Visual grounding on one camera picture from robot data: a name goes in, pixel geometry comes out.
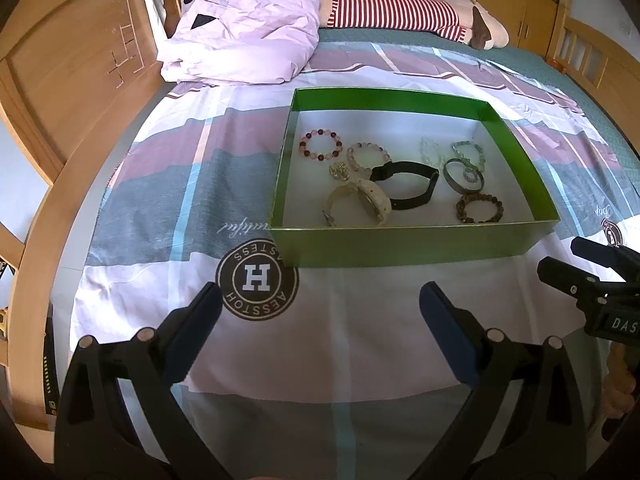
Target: white watch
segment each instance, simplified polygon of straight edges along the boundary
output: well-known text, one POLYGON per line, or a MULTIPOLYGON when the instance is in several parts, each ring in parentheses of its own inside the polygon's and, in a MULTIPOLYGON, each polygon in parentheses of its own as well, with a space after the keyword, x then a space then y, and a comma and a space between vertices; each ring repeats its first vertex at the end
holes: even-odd
POLYGON ((352 194, 357 194, 360 198, 360 203, 364 209, 373 217, 378 220, 378 225, 384 225, 391 213, 391 200, 385 194, 380 186, 370 180, 363 178, 350 178, 343 184, 337 186, 331 194, 327 197, 326 203, 322 213, 326 218, 326 222, 331 227, 336 227, 335 219, 331 215, 331 209, 334 206, 336 200, 347 197, 352 194))

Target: black wristband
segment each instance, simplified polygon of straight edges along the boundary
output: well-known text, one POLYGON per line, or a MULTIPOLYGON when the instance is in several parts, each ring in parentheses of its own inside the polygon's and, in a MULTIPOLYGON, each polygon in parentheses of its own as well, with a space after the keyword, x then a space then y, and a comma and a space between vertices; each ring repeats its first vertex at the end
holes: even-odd
POLYGON ((413 209, 424 205, 431 200, 433 189, 436 187, 436 182, 440 176, 440 172, 436 170, 436 168, 432 168, 426 164, 420 164, 419 162, 410 162, 407 160, 401 162, 387 162, 382 166, 373 168, 369 179, 373 182, 378 182, 380 180, 386 180, 396 173, 418 174, 429 179, 429 186, 427 187, 427 191, 412 198, 391 198, 391 209, 413 209))

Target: metal pin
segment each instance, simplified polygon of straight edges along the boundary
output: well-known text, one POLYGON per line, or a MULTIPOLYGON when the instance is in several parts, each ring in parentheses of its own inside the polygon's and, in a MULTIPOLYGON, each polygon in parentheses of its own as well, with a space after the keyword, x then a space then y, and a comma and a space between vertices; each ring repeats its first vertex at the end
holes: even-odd
POLYGON ((499 343, 504 339, 504 332, 498 328, 490 328, 486 331, 486 336, 493 342, 499 343))
POLYGON ((555 348, 556 350, 559 350, 562 348, 562 340, 559 337, 553 335, 549 338, 549 346, 555 348))
POLYGON ((150 341, 155 335, 156 331, 150 326, 147 326, 138 330, 136 337, 140 339, 140 341, 150 341))
POLYGON ((88 348, 94 342, 94 336, 92 335, 84 335, 80 338, 78 345, 80 348, 88 348))

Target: white wall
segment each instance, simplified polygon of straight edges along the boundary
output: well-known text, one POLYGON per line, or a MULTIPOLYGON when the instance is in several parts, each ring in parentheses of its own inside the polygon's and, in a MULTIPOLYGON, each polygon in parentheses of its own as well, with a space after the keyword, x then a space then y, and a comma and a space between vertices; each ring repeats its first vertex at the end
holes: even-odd
MULTIPOLYGON (((22 154, 0 121, 0 222, 25 241, 47 184, 22 154)), ((10 270, 0 278, 0 308, 9 301, 10 270)))
POLYGON ((573 0, 570 16, 609 36, 640 61, 640 34, 620 0, 573 0))

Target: red cloth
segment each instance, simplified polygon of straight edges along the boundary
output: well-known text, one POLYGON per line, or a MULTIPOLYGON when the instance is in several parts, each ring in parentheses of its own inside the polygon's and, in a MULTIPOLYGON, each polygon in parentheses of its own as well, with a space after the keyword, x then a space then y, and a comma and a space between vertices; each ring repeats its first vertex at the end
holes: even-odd
POLYGON ((462 41, 464 28, 443 0, 332 0, 327 28, 373 27, 435 32, 462 41))

